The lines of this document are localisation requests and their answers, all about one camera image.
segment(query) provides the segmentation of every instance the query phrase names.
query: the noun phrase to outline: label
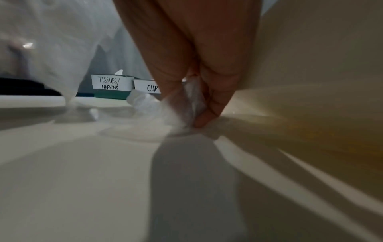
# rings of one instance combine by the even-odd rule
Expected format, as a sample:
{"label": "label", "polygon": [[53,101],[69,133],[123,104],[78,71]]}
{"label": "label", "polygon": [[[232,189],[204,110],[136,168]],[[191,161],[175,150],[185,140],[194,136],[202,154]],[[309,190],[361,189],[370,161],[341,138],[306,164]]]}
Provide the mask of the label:
{"label": "label", "polygon": [[93,89],[131,91],[133,77],[119,75],[92,75]]}
{"label": "label", "polygon": [[145,93],[161,94],[160,89],[155,81],[134,80],[134,88]]}

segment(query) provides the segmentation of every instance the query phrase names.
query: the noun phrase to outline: handwritten label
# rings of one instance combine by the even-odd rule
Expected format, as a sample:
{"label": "handwritten label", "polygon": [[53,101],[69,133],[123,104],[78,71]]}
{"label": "handwritten label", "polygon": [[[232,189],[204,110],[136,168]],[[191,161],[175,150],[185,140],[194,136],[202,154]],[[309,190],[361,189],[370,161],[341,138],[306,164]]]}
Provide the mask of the handwritten label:
{"label": "handwritten label", "polygon": [[93,89],[131,91],[133,77],[119,75],[92,75]]}
{"label": "handwritten label", "polygon": [[149,80],[134,80],[134,88],[136,90],[139,90],[141,92],[145,93],[153,93],[153,94],[160,94],[160,89],[158,88],[158,85],[155,81],[149,81]]}

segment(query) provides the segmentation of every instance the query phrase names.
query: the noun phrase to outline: white table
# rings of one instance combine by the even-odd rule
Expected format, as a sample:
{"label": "white table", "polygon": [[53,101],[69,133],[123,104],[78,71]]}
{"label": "white table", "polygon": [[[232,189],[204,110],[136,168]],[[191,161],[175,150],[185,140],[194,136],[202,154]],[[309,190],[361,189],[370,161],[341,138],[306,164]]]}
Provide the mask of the white table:
{"label": "white table", "polygon": [[378,161],[243,134],[132,142],[63,105],[0,97],[0,241],[382,241]]}

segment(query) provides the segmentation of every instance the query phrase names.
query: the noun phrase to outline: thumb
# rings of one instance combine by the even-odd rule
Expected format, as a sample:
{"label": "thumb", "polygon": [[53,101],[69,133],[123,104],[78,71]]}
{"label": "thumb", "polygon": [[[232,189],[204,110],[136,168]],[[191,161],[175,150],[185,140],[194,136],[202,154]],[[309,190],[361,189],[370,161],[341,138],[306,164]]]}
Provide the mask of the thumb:
{"label": "thumb", "polygon": [[114,0],[163,97],[182,88],[194,49],[165,12],[150,0]]}

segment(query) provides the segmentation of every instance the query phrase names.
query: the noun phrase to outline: hand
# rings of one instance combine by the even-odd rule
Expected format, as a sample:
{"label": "hand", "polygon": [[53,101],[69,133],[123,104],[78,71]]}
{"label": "hand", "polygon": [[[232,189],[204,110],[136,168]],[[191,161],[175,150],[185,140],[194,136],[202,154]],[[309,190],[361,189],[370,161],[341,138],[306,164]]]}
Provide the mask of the hand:
{"label": "hand", "polygon": [[201,77],[208,109],[218,117],[246,71],[261,0],[114,0],[163,96],[188,75]]}

